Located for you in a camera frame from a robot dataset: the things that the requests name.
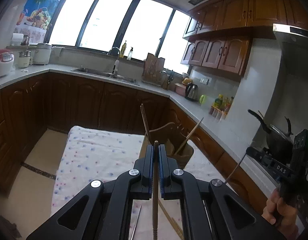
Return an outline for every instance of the sink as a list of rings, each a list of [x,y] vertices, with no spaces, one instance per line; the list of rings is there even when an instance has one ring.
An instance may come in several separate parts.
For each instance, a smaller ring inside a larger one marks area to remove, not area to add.
[[[120,75],[114,75],[112,73],[102,72],[102,71],[95,70],[95,69],[78,68],[78,69],[74,69],[72,71],[80,72],[80,73],[86,73],[86,74],[92,74],[92,75],[96,75],[96,76],[108,77],[108,78],[116,79],[116,80],[119,80],[119,81],[123,81],[123,82],[127,82],[127,83],[132,83],[134,85],[138,85],[137,81],[135,79],[133,79],[133,78],[127,78],[127,77],[120,76]]]

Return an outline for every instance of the floor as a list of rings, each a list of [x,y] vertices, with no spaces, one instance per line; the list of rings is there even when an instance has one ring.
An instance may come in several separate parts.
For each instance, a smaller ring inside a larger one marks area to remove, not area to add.
[[[67,135],[47,130],[28,155],[25,163],[56,175]],[[0,196],[0,214],[17,225],[22,238],[50,217],[55,180],[21,167],[8,198]]]

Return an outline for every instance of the dark floor border strip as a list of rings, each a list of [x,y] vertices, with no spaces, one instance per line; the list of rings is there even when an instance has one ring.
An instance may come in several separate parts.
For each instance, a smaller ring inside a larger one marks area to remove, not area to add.
[[[38,168],[35,168],[35,167],[33,167],[33,166],[31,166],[31,165],[29,165],[29,164],[27,164],[27,163],[23,163],[23,162],[22,162],[21,165],[22,165],[24,168],[27,168],[27,169],[29,169],[29,170],[31,170],[31,171],[37,173],[37,174],[40,174],[40,175],[43,175],[43,176],[45,176],[45,177],[47,177],[47,178],[56,180],[56,175],[50,174],[50,173],[48,173],[48,172],[46,172],[46,171],[42,171],[42,170],[40,170],[40,169],[38,169]]]

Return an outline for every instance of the red and white rice cooker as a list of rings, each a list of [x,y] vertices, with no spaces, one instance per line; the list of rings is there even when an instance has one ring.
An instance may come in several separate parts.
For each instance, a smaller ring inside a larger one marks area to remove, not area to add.
[[[14,55],[10,50],[0,49],[0,77],[10,72],[13,61]]]

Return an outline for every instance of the countertop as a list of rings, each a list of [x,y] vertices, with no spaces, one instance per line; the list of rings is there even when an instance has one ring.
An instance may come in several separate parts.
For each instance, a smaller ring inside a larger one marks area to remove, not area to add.
[[[131,87],[134,89],[167,97],[196,122],[198,122],[202,117],[204,117],[203,121],[200,124],[202,129],[206,131],[236,162],[240,160],[240,156],[245,153],[246,148],[249,146],[249,142],[244,140],[244,136],[238,136],[235,133],[235,127],[233,126],[233,124],[231,124],[231,122],[227,121],[227,119],[221,121],[216,120],[208,114],[208,109],[203,109],[201,107],[200,103],[188,101],[187,99],[176,94],[173,91],[164,90],[161,87],[145,84],[142,81],[137,81],[139,85],[134,85],[111,78],[71,71],[74,69],[77,69],[77,67],[57,64],[33,65],[25,69],[15,69],[11,71],[7,76],[0,78],[0,89],[25,78],[46,72],[55,72],[79,77],[88,77],[90,79],[101,80],[104,82],[118,84],[125,87]],[[243,162],[241,163],[241,167],[257,184],[257,186],[262,190],[262,192],[267,197],[269,197],[276,186],[262,172],[260,166],[257,163],[253,162],[250,158],[245,157]]]

